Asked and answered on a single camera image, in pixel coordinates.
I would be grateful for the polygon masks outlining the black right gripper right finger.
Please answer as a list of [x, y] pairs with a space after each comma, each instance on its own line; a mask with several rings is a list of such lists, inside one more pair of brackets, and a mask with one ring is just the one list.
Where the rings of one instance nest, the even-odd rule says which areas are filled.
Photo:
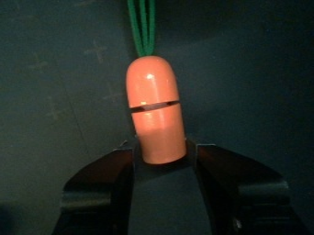
[[283, 176], [214, 144], [187, 142], [214, 235], [311, 235]]

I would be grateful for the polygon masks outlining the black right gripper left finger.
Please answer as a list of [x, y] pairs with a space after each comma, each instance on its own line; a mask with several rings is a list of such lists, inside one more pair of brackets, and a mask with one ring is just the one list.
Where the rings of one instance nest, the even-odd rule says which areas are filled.
[[67, 181], [52, 235], [130, 235], [139, 143], [123, 143]]

